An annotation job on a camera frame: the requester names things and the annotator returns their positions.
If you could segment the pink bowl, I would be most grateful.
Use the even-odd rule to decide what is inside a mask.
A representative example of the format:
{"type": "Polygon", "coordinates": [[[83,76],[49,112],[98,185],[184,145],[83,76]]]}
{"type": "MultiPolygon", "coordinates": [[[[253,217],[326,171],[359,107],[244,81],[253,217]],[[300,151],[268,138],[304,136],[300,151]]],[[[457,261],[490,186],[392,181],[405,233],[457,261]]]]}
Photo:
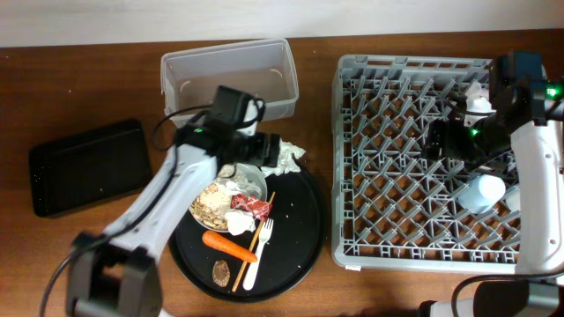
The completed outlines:
{"type": "Polygon", "coordinates": [[[466,110],[479,115],[489,115],[493,107],[489,101],[489,90],[484,88],[478,81],[473,81],[466,90],[466,110]]]}

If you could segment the clear plastic wrap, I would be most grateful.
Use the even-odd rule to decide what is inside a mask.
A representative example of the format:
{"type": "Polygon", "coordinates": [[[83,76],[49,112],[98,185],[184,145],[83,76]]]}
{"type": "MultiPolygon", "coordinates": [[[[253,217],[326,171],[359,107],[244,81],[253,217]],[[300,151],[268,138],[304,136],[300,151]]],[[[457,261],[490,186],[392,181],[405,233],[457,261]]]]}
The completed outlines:
{"type": "Polygon", "coordinates": [[[253,181],[250,181],[247,175],[240,170],[236,170],[231,177],[218,177],[216,179],[216,185],[224,194],[230,196],[245,195],[260,197],[263,193],[259,186],[253,181]]]}

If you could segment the red snack wrapper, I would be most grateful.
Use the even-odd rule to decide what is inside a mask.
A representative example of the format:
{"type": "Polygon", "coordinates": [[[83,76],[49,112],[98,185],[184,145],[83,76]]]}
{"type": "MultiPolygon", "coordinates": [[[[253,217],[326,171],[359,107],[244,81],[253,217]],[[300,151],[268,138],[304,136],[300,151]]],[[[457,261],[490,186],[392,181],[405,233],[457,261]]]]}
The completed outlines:
{"type": "Polygon", "coordinates": [[[254,196],[238,194],[231,197],[230,207],[235,210],[250,212],[254,218],[265,221],[271,212],[272,205],[254,196]]]}

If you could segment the small white tissue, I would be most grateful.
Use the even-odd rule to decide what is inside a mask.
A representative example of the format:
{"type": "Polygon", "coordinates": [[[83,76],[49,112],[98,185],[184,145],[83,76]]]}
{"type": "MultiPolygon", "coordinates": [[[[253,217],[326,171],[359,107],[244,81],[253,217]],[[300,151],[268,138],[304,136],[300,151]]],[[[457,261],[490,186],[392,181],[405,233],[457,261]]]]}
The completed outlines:
{"type": "Polygon", "coordinates": [[[256,229],[256,221],[251,212],[232,210],[225,214],[227,230],[233,236],[245,232],[253,232],[256,229]]]}

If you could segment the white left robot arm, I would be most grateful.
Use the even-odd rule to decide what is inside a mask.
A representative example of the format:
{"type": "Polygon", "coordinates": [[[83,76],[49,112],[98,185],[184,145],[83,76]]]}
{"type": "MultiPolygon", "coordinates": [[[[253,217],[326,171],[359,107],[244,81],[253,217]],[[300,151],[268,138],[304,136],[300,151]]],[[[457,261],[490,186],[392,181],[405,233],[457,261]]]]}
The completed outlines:
{"type": "Polygon", "coordinates": [[[189,206],[225,164],[275,166],[279,137],[259,133],[263,100],[219,86],[176,130],[161,169],[101,236],[82,233],[68,259],[69,316],[164,316],[160,257],[189,206]]]}

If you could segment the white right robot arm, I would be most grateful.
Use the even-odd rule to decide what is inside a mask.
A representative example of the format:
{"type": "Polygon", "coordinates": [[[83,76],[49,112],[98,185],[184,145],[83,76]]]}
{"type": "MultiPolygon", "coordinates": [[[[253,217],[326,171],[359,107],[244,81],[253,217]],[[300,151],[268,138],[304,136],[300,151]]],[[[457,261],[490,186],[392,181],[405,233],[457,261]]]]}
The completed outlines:
{"type": "Polygon", "coordinates": [[[512,274],[473,276],[448,302],[427,301],[420,316],[563,314],[563,81],[545,78],[541,55],[511,51],[489,67],[490,115],[471,126],[431,122],[422,155],[477,169],[506,151],[516,157],[521,241],[512,274]]]}

